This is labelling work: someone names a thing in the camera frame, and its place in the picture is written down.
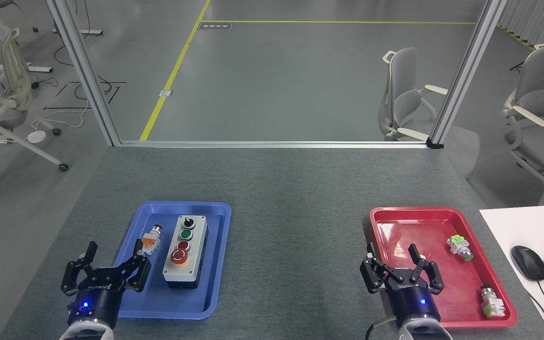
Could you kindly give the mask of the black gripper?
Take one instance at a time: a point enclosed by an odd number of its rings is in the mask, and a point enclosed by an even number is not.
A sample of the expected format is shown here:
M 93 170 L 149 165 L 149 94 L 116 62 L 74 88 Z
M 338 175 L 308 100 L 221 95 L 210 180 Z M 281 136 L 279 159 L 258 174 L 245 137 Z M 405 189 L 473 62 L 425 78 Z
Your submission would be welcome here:
M 114 328 L 125 289 L 142 292 L 151 269 L 149 259 L 142 251 L 143 242 L 136 239 L 132 256 L 115 267 L 93 269 L 97 243 L 91 241 L 86 252 L 78 260 L 67 263 L 62 279 L 62 292 L 67 296 L 77 294 L 68 305 L 67 325 L 78 321 L 102 323 Z M 87 277 L 77 284 L 80 271 Z
M 408 248 L 415 269 L 391 268 L 375 253 L 375 244 L 367 244 L 367 255 L 360 265 L 361 276 L 370 294 L 375 294 L 385 284 L 391 310 L 396 316 L 397 327 L 415 318 L 441 320 L 433 295 L 444 289 L 440 269 L 434 261 L 427 261 L 415 244 Z M 425 271 L 429 284 L 420 276 Z

